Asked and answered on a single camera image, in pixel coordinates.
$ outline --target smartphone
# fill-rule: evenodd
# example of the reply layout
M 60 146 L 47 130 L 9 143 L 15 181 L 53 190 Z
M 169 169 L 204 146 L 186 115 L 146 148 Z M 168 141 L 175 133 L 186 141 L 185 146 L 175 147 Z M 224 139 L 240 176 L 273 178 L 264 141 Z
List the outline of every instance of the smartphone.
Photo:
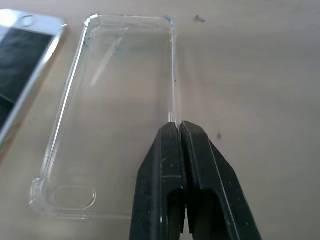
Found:
M 65 27 L 57 17 L 0 10 L 0 147 Z

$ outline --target beige table surface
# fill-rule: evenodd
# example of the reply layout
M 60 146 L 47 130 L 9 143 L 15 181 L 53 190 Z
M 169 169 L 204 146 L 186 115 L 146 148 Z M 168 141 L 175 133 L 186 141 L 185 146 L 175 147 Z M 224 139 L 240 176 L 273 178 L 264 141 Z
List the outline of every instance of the beige table surface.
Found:
M 130 221 L 61 220 L 29 206 L 83 19 L 94 12 L 176 20 L 181 119 L 204 127 L 231 162 L 265 240 L 320 239 L 320 1 L 2 0 L 0 8 L 68 24 L 1 163 L 0 239 L 128 239 Z

